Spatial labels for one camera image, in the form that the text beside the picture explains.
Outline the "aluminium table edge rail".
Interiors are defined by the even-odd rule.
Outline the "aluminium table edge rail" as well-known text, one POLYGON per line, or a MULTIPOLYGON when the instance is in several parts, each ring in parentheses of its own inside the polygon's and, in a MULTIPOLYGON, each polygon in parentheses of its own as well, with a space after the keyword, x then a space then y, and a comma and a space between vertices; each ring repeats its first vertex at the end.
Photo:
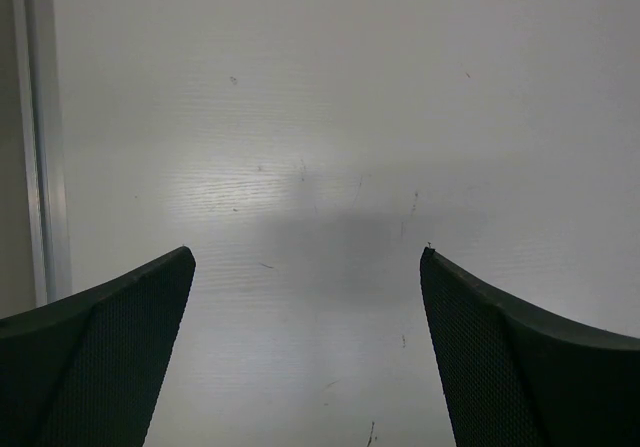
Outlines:
POLYGON ((38 307, 73 293, 54 0, 12 0, 38 307))

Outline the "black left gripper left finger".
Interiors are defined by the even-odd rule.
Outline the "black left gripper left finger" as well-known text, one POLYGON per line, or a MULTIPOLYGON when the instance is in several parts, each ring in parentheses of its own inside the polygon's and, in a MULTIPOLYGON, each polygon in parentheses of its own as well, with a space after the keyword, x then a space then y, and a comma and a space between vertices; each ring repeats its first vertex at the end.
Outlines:
POLYGON ((143 445, 195 267, 181 246, 2 319, 2 445, 143 445))

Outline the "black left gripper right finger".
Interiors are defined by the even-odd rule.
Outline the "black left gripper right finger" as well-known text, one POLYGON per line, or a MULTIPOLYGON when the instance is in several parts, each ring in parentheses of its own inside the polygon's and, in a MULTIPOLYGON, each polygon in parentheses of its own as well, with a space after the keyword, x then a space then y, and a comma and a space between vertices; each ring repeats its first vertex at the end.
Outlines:
POLYGON ((456 445, 638 445, 637 338, 537 307, 430 247, 420 284, 456 445))

